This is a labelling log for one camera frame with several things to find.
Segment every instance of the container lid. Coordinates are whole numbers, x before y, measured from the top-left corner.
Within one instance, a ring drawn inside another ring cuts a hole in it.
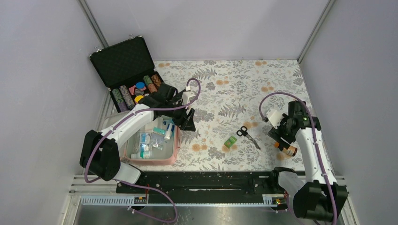
[[[105,86],[118,88],[124,81],[155,68],[142,36],[136,36],[90,55]]]

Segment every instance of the small green packet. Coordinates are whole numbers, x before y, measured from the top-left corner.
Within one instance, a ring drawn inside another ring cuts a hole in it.
[[[224,145],[227,146],[227,148],[230,148],[236,141],[237,141],[236,137],[231,136],[228,138],[226,142],[224,142]]]

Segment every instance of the floral pattern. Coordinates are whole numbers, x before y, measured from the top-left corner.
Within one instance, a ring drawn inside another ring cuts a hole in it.
[[[202,91],[192,105],[196,110],[196,132],[183,131],[182,146],[177,161],[167,166],[140,166],[142,170],[162,171],[258,171],[275,166],[303,171],[300,150],[294,157],[281,153],[275,141],[267,136],[270,123],[261,120],[259,103],[269,93],[284,91],[307,102],[310,99],[296,60],[205,60],[156,61],[163,80],[182,90],[185,81],[197,78]],[[190,83],[196,91],[195,82]],[[263,106],[287,111],[287,96],[272,96]],[[241,126],[248,128],[261,150],[242,136],[236,135]],[[230,149],[224,142],[231,136],[237,141]]]

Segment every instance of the bottle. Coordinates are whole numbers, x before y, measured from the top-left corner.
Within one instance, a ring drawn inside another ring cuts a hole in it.
[[[153,158],[153,152],[152,151],[140,151],[139,153],[132,154],[131,158],[132,159],[150,159],[150,158]]]

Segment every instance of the white wall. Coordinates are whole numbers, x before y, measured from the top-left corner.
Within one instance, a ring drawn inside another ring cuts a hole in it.
[[[303,63],[362,225],[396,224],[398,1],[337,1]]]
[[[2,1],[0,224],[54,225],[105,86],[76,0]]]
[[[328,0],[87,0],[110,45],[143,35],[154,60],[296,59]]]

